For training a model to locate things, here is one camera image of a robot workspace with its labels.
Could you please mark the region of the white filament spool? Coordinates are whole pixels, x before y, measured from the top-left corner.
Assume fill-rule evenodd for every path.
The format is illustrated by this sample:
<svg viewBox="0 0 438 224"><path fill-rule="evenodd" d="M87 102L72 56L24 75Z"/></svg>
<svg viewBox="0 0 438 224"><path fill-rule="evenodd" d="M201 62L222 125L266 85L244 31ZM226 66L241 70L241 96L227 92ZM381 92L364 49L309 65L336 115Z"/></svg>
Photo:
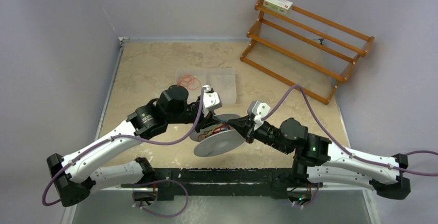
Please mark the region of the white filament spool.
<svg viewBox="0 0 438 224"><path fill-rule="evenodd" d="M189 138L197 142L194 154L199 157L217 156L242 145L244 138L226 123L229 119L234 118L240 118L240 116L237 114L218 114L214 119L219 121L219 124L200 130L200 132L191 132Z"/></svg>

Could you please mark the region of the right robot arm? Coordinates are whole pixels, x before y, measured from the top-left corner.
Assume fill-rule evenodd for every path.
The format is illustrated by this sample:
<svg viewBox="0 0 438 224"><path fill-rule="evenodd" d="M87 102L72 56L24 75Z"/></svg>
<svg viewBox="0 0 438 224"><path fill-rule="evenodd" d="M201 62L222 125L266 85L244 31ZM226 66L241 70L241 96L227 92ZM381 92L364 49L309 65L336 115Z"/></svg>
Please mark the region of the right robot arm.
<svg viewBox="0 0 438 224"><path fill-rule="evenodd" d="M283 121L280 127L266 121L257 127L251 116L230 119L227 124L248 143L257 140L279 152L293 153L289 180L296 186L349 184L375 190L378 196L393 200L403 200L411 192L410 180L398 170L409 165L404 154L370 155L338 146L310 133L294 118Z"/></svg>

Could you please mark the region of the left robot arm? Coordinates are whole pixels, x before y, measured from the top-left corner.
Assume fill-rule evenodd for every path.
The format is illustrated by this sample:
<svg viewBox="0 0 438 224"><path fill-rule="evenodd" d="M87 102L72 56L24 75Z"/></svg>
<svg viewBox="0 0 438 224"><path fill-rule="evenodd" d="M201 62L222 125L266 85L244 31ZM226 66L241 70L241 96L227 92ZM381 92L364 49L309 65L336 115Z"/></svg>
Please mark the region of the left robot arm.
<svg viewBox="0 0 438 224"><path fill-rule="evenodd" d="M92 191L118 184L148 187L154 173L145 158L137 158L122 166L103 165L122 152L143 143L171 146L184 141L191 132L199 131L213 119L214 110L222 107L218 92L209 85L200 89L196 101L188 103L189 92L171 85L158 98L137 108L109 133L86 147L68 155L52 154L46 159L51 180L43 191L42 204L61 203L70 207L86 199ZM174 141L154 141L166 132L169 124L191 124L191 129Z"/></svg>

